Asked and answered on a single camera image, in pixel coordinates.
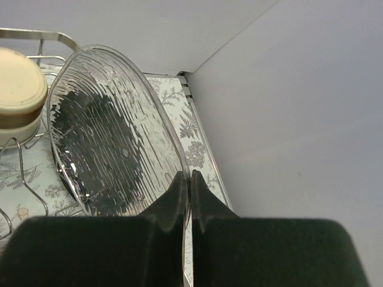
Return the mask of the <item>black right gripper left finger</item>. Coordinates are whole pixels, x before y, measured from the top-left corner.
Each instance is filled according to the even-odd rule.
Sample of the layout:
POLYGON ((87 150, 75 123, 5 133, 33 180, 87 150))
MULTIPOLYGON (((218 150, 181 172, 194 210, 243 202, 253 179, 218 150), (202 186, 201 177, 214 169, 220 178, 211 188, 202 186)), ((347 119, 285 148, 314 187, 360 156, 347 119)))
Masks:
POLYGON ((137 216, 40 216, 1 257, 2 286, 183 286, 187 181, 137 216))

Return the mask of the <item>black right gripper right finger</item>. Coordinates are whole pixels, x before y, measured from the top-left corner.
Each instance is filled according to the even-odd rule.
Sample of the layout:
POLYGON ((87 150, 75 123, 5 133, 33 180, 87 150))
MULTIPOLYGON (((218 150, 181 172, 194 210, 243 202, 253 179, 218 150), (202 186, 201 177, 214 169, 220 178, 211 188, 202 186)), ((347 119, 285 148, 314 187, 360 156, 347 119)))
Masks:
POLYGON ((241 218, 191 176, 195 286, 368 286, 351 236, 327 219, 241 218))

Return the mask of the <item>clear ribbed glass plate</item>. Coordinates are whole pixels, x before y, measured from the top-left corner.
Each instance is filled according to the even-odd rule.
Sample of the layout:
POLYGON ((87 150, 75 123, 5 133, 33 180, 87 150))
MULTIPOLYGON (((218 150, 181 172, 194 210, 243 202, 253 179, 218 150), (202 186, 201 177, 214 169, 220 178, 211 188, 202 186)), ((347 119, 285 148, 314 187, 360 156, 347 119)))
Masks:
POLYGON ((74 52, 50 88, 47 121, 57 151, 86 153, 77 178, 85 216, 137 216, 181 172, 186 229, 185 152, 154 88, 125 55, 103 45, 74 52))

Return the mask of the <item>black plate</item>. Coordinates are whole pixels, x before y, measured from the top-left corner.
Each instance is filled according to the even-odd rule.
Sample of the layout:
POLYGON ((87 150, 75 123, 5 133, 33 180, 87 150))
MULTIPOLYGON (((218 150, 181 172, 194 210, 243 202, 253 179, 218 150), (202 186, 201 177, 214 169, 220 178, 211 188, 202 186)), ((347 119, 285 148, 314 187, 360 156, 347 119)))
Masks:
POLYGON ((77 180, 80 175, 80 168, 86 164, 86 153, 82 148, 76 151, 71 146, 65 146, 63 151, 60 149, 57 151, 53 143, 51 144, 51 151, 62 183, 75 200, 75 203, 80 207, 82 213, 87 213, 84 210, 84 205, 79 202, 79 199, 82 200, 83 198, 82 195, 78 194, 81 187, 77 180))

